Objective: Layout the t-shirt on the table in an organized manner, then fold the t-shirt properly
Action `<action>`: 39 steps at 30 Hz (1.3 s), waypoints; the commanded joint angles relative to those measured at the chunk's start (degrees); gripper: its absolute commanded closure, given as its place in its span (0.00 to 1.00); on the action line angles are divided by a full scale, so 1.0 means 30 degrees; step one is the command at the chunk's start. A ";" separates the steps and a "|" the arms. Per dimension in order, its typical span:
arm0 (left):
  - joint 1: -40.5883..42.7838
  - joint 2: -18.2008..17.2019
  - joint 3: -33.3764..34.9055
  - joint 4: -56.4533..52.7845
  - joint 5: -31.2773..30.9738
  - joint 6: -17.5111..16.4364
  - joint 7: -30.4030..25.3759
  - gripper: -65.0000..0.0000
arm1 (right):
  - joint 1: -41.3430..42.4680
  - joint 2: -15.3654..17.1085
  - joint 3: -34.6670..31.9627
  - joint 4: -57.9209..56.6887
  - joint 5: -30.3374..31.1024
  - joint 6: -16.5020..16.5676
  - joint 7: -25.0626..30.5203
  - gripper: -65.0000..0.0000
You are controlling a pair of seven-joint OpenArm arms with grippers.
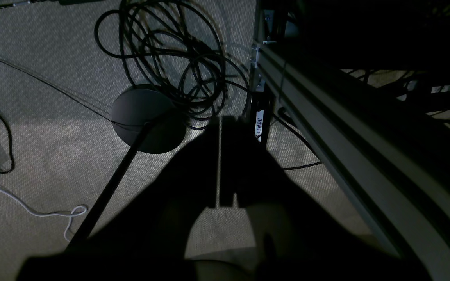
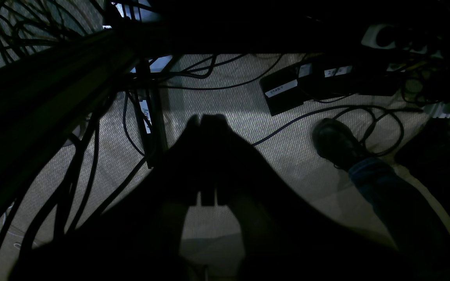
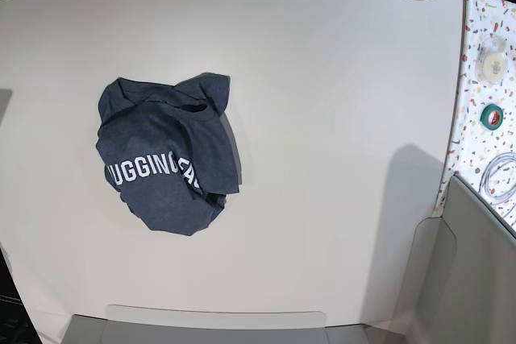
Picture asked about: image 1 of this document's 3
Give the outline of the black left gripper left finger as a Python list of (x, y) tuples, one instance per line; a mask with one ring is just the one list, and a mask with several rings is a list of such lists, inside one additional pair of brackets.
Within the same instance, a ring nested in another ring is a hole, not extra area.
[(116, 217), (60, 254), (27, 259), (18, 281), (195, 281), (190, 231), (216, 203), (219, 119), (186, 144)]

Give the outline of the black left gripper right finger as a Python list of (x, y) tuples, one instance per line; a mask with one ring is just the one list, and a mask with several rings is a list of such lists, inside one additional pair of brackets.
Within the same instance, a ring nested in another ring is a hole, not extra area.
[(257, 281), (430, 281), (417, 259), (352, 235), (295, 184), (235, 117), (223, 118), (223, 206), (236, 200), (255, 237)]

